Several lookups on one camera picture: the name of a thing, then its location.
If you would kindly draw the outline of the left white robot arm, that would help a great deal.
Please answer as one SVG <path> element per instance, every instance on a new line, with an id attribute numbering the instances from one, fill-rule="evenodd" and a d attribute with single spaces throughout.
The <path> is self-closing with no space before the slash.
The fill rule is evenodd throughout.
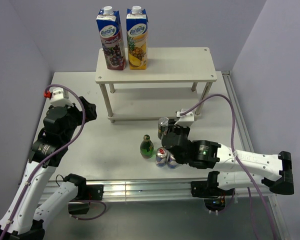
<path id="1" fill-rule="evenodd" d="M 85 200 L 87 180 L 76 174 L 63 182 L 42 205 L 43 191 L 59 166 L 68 146 L 78 138 L 75 130 L 97 119 L 96 105 L 80 96 L 78 109 L 68 99 L 62 104 L 51 102 L 43 128 L 33 143 L 17 193 L 0 220 L 0 240 L 41 240 L 50 221 L 71 200 Z"/>

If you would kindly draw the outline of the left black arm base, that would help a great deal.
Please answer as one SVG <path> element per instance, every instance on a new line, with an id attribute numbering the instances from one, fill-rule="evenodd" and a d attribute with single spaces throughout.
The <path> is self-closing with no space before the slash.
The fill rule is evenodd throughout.
<path id="1" fill-rule="evenodd" d="M 81 195 L 76 196 L 68 203 L 68 212 L 71 215 L 85 215 L 92 208 L 91 201 L 101 201 L 104 192 L 104 185 L 89 184 Z"/>

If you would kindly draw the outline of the green glass bottle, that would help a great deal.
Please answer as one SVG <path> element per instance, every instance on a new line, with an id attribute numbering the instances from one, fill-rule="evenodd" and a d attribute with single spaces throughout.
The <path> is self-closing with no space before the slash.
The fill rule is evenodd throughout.
<path id="1" fill-rule="evenodd" d="M 139 150 L 144 159 L 150 159 L 153 156 L 154 145 L 148 134 L 143 136 L 143 141 L 140 144 Z"/>

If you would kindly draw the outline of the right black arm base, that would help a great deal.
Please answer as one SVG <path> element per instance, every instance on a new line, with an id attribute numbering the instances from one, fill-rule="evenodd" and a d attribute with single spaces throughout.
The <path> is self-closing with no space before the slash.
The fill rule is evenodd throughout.
<path id="1" fill-rule="evenodd" d="M 207 180 L 195 180 L 190 182 L 193 198 L 204 199 L 204 206 L 209 214 L 218 216 L 223 213 L 234 201 L 235 189 L 224 190 L 219 188 L 219 171 L 208 173 Z"/>

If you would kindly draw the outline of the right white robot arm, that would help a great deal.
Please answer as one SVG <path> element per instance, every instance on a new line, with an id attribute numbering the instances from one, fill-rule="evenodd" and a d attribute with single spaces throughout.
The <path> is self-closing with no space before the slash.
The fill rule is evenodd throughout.
<path id="1" fill-rule="evenodd" d="M 161 144 L 178 164 L 208 169 L 208 177 L 192 191 L 195 197 L 231 195 L 237 188 L 268 188 L 274 194 L 293 195 L 291 153 L 258 154 L 232 150 L 218 142 L 190 141 L 189 127 L 174 125 L 162 135 Z"/>

